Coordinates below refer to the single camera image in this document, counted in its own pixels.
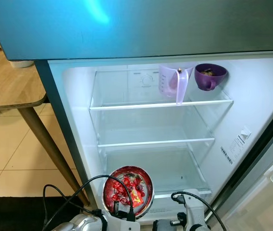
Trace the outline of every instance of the freezer door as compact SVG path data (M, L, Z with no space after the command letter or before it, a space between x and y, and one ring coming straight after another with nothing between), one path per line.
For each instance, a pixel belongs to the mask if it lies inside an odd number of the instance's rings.
M268 179L258 182L224 221L229 231L272 231L273 183Z
M273 230L273 144L218 214L229 231ZM214 219L210 223L214 231L221 230Z
M273 51L273 0L0 0L9 60Z

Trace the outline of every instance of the table leg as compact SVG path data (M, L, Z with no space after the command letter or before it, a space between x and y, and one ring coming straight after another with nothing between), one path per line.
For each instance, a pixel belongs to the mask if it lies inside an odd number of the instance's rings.
M49 157L52 159L58 170L64 176L66 181L70 184L74 191L80 188L77 179L73 175L68 163L66 162L64 156L58 149L56 143L50 136L49 132L45 128L44 124L40 120L39 116L37 115L35 109L33 107L26 107L26 108L18 108L19 112L21 113L22 117L35 134L39 142L42 144L46 152L48 153ZM86 198L83 191L78 194L78 197L81 199L82 203L85 206L89 206L90 203Z

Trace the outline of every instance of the purple mug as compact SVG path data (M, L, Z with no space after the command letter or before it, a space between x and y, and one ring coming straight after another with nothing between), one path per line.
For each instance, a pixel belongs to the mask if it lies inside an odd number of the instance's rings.
M202 71L210 69L214 76L202 74ZM227 70L215 64L199 64L195 67L195 81L201 90L213 90L227 75Z

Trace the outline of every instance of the wire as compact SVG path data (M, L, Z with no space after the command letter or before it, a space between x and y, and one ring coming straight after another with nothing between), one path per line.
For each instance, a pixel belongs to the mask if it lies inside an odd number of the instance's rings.
M47 211L47 209L46 209L46 202L45 202L45 191L46 191L46 188L47 187L51 187L51 188L54 188L54 189L56 189L58 192L59 192L59 194L65 199L65 200L68 200L66 197L65 197L65 195L63 194L63 192L59 189L59 188L57 188L55 185L52 185L52 184L46 184L45 186L44 186L44 188L43 188L43 205L44 205L44 214L45 214L45 217L44 217L44 225L45 225L45 223L47 222L47 220L48 220L48 211ZM87 213L89 213L89 214L92 214L92 211L90 211L90 210L88 210L88 209L85 209L85 208L83 208L83 207L81 207L81 206L79 206L79 205L77 205L77 204L75 204L75 203L73 203L73 202L69 202L70 204L72 204L72 205L74 205L75 207L77 207L77 208L79 208L80 210L82 210L82 211L85 211L85 212L87 212Z
M183 192L183 191L179 191L179 192L174 192L171 194L171 198L173 201L175 201L175 198L174 196L177 195L177 194L186 194L186 195L189 195L189 196L192 196L194 198L196 198L197 200L201 201L202 203L204 203L208 209L213 213L213 215L216 217L216 219L218 220L218 222L220 223L220 225L222 226L222 229L223 231L227 231L226 230L226 227L224 226L223 222L221 221L220 217L218 216L218 214L213 210L213 208L202 198L200 198L199 196L193 194L193 193L190 193L190 192Z
M95 180L95 179L98 179L98 178L111 178L113 180L116 180L118 181L124 188L125 190L127 191L128 193L128 197L129 197L129 201L130 201L130 211L129 213L133 213L133 203L132 203L132 198L131 198L131 195L129 193L129 190L127 188L127 186L121 181L119 180L118 178L116 177L113 177L113 176L109 176L109 175L99 175L99 176L96 176L96 177L93 177L91 178L90 180L88 180L85 184L83 184L69 199L66 200L65 203L63 203L62 206L60 206L59 209L56 210L56 212L52 215L52 217L48 220L48 222L46 222L46 224L44 225L42 231L45 231L45 229L48 227L48 225L50 224L50 222L53 220L53 218L61 211L63 210L63 208L86 186L88 185L91 181Z

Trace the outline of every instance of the candy wrapper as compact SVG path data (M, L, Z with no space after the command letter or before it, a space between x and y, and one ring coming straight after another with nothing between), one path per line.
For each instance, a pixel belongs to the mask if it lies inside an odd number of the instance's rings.
M133 207L142 205L144 203L143 197L145 197L143 186L141 185L142 179L134 174L127 174L123 177L122 181L127 186L131 195ZM118 181L114 181L113 188L114 194L112 200L119 201L123 205L130 205L127 191Z

